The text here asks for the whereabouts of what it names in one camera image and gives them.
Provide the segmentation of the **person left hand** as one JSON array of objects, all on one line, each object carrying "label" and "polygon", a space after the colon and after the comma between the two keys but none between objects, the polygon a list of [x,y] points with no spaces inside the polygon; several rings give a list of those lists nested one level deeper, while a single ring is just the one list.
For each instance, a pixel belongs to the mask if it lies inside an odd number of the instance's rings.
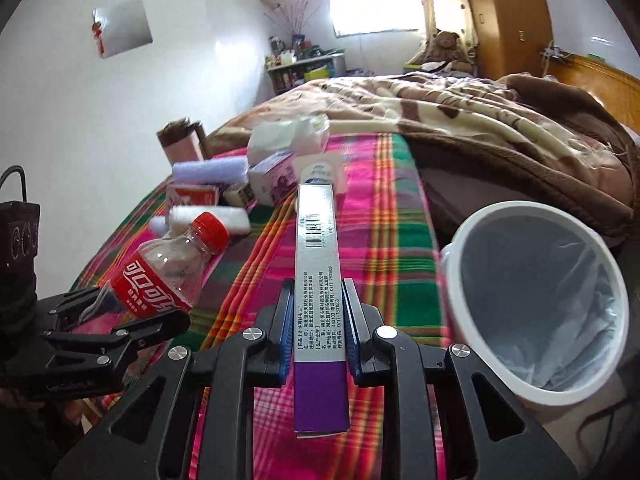
[{"label": "person left hand", "polygon": [[102,412],[90,399],[68,401],[61,408],[65,417],[74,425],[80,425],[84,431],[96,426],[102,418]]}]

